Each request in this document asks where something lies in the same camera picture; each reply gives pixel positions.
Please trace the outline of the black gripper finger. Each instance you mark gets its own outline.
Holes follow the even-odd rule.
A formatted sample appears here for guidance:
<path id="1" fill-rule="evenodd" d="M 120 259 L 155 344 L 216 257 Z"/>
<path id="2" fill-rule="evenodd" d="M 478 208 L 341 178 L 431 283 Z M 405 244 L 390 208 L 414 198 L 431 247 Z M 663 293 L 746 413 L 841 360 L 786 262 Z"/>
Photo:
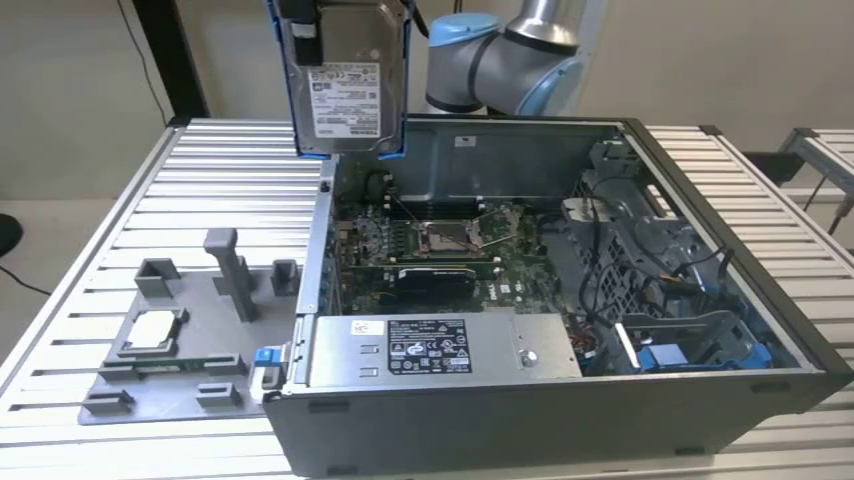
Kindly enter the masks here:
<path id="1" fill-rule="evenodd" d="M 281 0 L 277 2 L 283 39 L 293 47 L 294 59 L 301 66 L 323 63 L 322 13 L 315 0 Z"/>

